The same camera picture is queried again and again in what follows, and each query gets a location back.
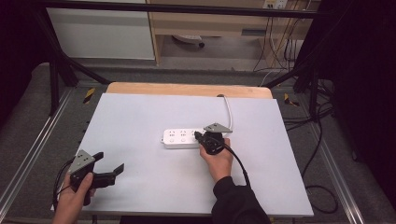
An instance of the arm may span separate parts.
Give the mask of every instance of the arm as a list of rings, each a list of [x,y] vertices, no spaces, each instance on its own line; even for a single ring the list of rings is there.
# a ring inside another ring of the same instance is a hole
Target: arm
[[[224,140],[230,145],[230,139]],[[207,162],[209,172],[216,183],[213,192],[218,200],[212,208],[214,224],[271,223],[253,190],[233,183],[231,177],[233,155],[228,150],[224,149],[218,155],[212,156],[206,154],[205,149],[200,146],[200,154]]]

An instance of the white cabinet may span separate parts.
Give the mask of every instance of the white cabinet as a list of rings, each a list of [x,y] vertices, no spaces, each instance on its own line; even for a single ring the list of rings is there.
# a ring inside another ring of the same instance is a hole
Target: white cabinet
[[[48,8],[48,12],[62,49],[70,57],[154,60],[147,12],[62,8]]]

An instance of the white cable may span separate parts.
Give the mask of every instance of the white cable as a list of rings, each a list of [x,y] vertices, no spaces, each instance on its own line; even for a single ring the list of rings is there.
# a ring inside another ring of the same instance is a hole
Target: white cable
[[[229,119],[229,126],[228,129],[230,129],[231,131],[233,130],[233,113],[231,112],[231,108],[230,108],[230,104],[228,103],[228,99],[224,94],[219,94],[218,96],[222,96],[224,98],[225,104],[227,105],[227,110],[228,110],[228,119]]]
[[[227,105],[227,109],[228,109],[228,117],[229,117],[229,126],[228,129],[230,129],[231,131],[233,130],[233,114],[231,113],[231,108],[230,108],[230,104],[228,103],[228,99],[225,95],[223,95],[225,104]]]

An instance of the gray carpet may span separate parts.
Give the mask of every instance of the gray carpet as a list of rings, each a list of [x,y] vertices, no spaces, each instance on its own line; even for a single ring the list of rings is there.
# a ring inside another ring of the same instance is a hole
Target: gray carpet
[[[201,83],[257,86],[262,82],[264,73],[221,72],[221,71],[175,71],[159,69],[96,69],[96,71],[117,81],[134,82],[166,82],[166,83]],[[34,78],[19,105],[8,119],[0,132],[0,189],[4,190],[10,178],[15,174],[19,164],[26,155],[30,145],[47,119],[50,111],[50,93],[48,82],[48,69],[38,67]],[[285,105],[284,92],[293,97],[291,88],[292,80],[275,88],[274,97],[278,100],[283,117],[303,117],[304,111],[299,106]],[[90,103],[82,103],[88,88],[75,89],[71,101],[68,103],[64,114],[53,130],[49,141],[43,148],[37,162],[14,204],[12,204],[7,217],[32,217],[51,218],[50,211],[51,191],[54,178],[62,164],[71,158],[78,149],[78,141],[84,135],[83,130],[88,127],[87,121],[91,119],[93,111],[100,99],[101,92],[106,86],[97,88]],[[376,184],[370,171],[364,163],[354,162],[350,156],[350,149],[340,130],[337,120],[327,117],[323,120],[323,132],[332,153],[343,172],[346,182],[358,204],[366,221],[372,223],[396,223],[396,214],[388,200]],[[316,141],[311,129],[305,125],[289,132],[289,138],[300,169],[308,161]],[[335,190],[329,178],[326,167],[318,154],[309,167],[305,184],[317,184]],[[327,193],[313,191],[309,196],[311,202],[323,209],[331,209],[332,198]],[[298,219],[298,222],[348,222],[346,213],[341,204],[335,214],[326,215],[315,212],[314,217]],[[99,217],[100,219],[117,219],[117,217]],[[291,222],[290,218],[277,218],[279,222]]]

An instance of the hand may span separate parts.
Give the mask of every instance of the hand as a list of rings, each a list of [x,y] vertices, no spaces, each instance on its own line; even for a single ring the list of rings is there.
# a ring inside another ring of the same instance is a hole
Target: hand
[[[76,223],[78,219],[78,215],[82,209],[82,205],[84,203],[84,197],[87,191],[90,189],[92,184],[93,174],[88,173],[84,179],[81,181],[81,184],[77,190],[74,192],[70,187],[70,174],[66,174],[64,177],[64,191],[61,192],[59,197],[58,208],[56,209],[55,217],[52,220],[52,223]]]
[[[224,143],[228,146],[230,145],[230,139],[224,138]],[[233,154],[231,154],[227,149],[223,149],[217,155],[209,155],[206,153],[205,148],[200,145],[200,155],[206,163],[209,165],[209,172],[213,177],[215,183],[225,176],[231,175],[231,167],[233,165]]]

